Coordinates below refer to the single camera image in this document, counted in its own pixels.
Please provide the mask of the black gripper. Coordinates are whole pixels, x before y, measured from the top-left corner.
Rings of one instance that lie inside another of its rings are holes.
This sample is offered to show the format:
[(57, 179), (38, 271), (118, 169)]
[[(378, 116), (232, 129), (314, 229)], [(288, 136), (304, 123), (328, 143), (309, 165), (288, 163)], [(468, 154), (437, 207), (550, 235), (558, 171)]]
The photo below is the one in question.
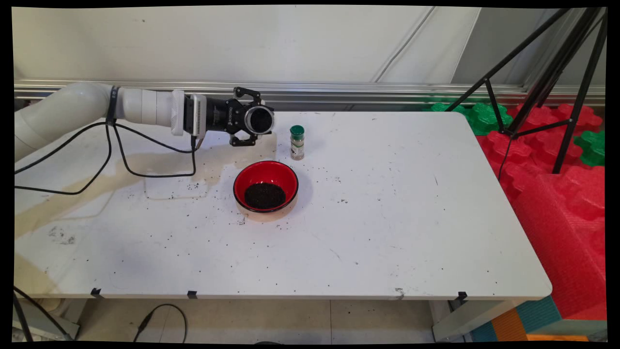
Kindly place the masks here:
[[(241, 101), (246, 95), (251, 97), (251, 102)], [(230, 133), (230, 145), (234, 147), (255, 146), (258, 135), (250, 133), (246, 113), (256, 106), (262, 106), (261, 93), (243, 87), (235, 87), (234, 98), (228, 100), (208, 97), (206, 130)]]

